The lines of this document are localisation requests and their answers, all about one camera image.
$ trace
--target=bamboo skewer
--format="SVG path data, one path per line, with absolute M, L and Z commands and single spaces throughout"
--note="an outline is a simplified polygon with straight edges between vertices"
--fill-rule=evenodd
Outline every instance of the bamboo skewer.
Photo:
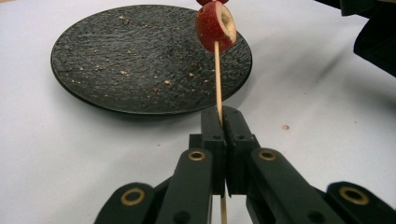
M 221 100 L 221 78 L 220 78 L 220 53 L 219 42 L 215 41 L 215 67 L 216 67 L 216 105 L 218 107 L 219 120 L 222 126 L 222 100 Z
M 220 53 L 219 42 L 215 41 L 215 68 L 216 68 L 216 105 L 219 113 L 219 120 L 222 126 L 222 99 L 221 99 L 221 77 L 220 77 Z M 220 195 L 221 224 L 227 224 L 227 199 Z

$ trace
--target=textured plate surface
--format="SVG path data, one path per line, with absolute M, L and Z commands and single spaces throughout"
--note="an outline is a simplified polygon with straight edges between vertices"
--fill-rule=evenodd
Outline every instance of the textured plate surface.
M 136 115 L 171 115 L 216 103 L 214 55 L 196 37 L 196 11 L 141 5 L 94 14 L 67 29 L 51 53 L 52 71 L 77 98 Z M 250 48 L 221 53 L 223 99 L 246 82 Z

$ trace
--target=table surface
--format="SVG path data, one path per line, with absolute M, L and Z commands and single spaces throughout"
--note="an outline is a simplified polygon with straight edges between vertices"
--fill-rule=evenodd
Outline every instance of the table surface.
M 189 134 L 200 132 L 199 112 L 134 118 L 105 111 L 69 94 L 52 74 L 50 53 L 64 30 L 138 4 L 200 8 L 194 0 L 0 4 L 0 223 L 93 223 L 118 187 L 157 186 L 171 176 Z M 352 182 L 395 207 L 396 79 L 353 53 L 367 20 L 307 0 L 231 0 L 227 7 L 253 67 L 224 104 L 312 186 Z M 219 223 L 218 197 L 213 204 Z M 251 223 L 245 197 L 227 205 L 229 223 Z

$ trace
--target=red apple skin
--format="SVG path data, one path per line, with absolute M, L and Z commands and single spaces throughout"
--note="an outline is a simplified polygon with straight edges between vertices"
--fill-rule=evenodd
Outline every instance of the red apple skin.
M 213 0 L 197 0 L 197 3 L 199 3 L 201 6 L 206 5 L 206 3 L 212 2 Z M 228 0 L 218 0 L 220 1 L 222 4 L 226 4 L 228 2 Z
M 204 48 L 210 52 L 215 51 L 215 41 L 219 42 L 220 52 L 232 47 L 236 41 L 236 38 L 232 40 L 221 29 L 216 7 L 225 6 L 219 1 L 212 1 L 201 7 L 195 16 L 195 28 L 198 38 Z

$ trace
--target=apple slice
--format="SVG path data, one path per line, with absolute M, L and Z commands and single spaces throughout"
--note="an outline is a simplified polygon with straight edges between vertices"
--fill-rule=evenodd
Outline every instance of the apple slice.
M 213 0 L 197 0 L 197 3 L 199 3 L 201 6 L 204 6 L 206 3 L 209 3 Z M 228 2 L 228 0 L 218 0 L 220 1 L 222 4 L 226 4 Z
M 233 46 L 236 41 L 236 27 L 230 10 L 220 1 L 212 1 L 198 10 L 195 28 L 205 49 L 214 52 L 215 41 L 219 42 L 222 52 Z

